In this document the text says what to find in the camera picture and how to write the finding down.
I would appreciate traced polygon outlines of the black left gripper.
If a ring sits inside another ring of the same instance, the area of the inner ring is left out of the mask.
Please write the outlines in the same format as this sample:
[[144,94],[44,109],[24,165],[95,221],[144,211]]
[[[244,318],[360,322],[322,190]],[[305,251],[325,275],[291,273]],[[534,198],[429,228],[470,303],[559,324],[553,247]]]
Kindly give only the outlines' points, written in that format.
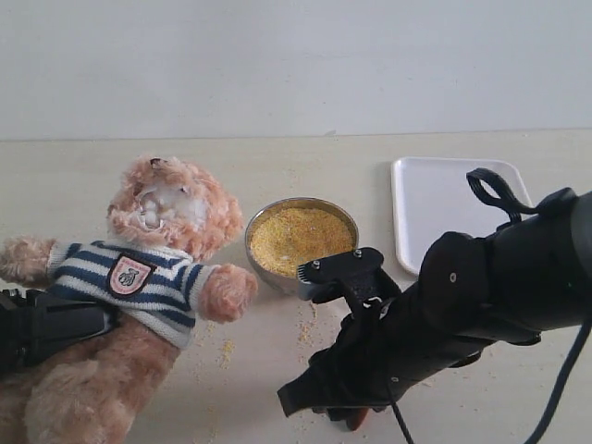
[[1,374],[43,363],[117,326],[118,309],[103,302],[62,299],[41,290],[1,290]]

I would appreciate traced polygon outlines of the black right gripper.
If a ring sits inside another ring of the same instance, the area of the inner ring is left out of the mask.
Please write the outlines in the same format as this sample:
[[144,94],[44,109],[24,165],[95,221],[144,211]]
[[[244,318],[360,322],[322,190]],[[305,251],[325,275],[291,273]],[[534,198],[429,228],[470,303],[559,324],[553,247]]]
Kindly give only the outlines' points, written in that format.
[[431,326],[417,285],[400,290],[382,271],[339,279],[327,292],[343,297],[351,312],[335,343],[277,391],[285,417],[312,410],[346,426],[352,409],[384,412],[428,377],[478,360],[490,343]]

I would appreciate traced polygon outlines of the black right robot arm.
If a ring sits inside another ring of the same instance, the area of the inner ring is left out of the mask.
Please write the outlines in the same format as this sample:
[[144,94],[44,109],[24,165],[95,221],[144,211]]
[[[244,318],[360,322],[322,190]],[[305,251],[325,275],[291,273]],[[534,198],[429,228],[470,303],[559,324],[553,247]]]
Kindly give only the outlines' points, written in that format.
[[277,393],[285,415],[350,420],[410,388],[477,361],[487,347],[537,344],[542,333],[591,321],[591,197],[557,191],[524,221],[484,238],[446,232],[417,280],[401,289],[366,247],[298,270],[305,300],[344,299],[334,343]]

